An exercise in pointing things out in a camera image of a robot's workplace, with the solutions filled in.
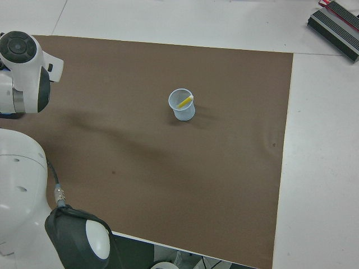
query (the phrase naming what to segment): round black cap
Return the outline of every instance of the round black cap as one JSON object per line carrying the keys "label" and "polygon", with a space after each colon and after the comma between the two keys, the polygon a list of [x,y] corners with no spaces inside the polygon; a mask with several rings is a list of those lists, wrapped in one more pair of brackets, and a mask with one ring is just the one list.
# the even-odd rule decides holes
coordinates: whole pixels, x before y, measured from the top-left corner
{"label": "round black cap", "polygon": [[0,53],[13,63],[26,63],[36,55],[36,44],[26,33],[12,31],[0,39]]}

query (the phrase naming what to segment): white tabletop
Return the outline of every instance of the white tabletop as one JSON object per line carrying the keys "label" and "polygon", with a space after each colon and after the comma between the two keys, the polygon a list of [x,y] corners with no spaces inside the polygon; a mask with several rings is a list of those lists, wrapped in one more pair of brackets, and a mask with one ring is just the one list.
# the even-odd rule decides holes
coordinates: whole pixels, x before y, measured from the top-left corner
{"label": "white tabletop", "polygon": [[[357,0],[340,0],[359,13]],[[315,0],[3,0],[0,31],[294,52],[273,269],[359,264],[359,64]]]}

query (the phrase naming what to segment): yellow marker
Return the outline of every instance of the yellow marker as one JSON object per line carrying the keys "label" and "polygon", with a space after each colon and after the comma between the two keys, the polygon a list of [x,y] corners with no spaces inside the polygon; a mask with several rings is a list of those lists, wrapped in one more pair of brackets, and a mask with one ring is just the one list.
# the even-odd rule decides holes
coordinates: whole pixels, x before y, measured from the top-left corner
{"label": "yellow marker", "polygon": [[193,95],[190,95],[189,97],[185,98],[185,100],[183,100],[182,102],[180,102],[177,105],[177,108],[183,108],[186,104],[188,104],[190,101],[193,100]]}

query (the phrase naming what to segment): brown table surface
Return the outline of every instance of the brown table surface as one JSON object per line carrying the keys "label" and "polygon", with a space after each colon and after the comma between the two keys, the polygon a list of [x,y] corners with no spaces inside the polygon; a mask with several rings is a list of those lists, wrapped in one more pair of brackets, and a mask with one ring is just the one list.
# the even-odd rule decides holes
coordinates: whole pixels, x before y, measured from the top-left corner
{"label": "brown table surface", "polygon": [[[114,231],[271,268],[292,54],[36,38],[64,60],[61,81],[43,112],[0,126],[42,145],[67,203]],[[189,122],[168,106],[182,87]]]}

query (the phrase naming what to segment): cup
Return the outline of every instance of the cup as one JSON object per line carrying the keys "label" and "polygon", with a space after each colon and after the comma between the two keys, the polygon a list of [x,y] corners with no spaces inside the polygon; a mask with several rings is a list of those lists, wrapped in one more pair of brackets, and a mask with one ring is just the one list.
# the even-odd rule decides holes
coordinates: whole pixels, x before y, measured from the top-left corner
{"label": "cup", "polygon": [[188,89],[176,89],[172,91],[168,98],[168,104],[173,109],[174,116],[177,119],[186,121],[190,120],[196,112],[193,100],[179,108],[178,105],[186,100],[189,96],[193,96]]}

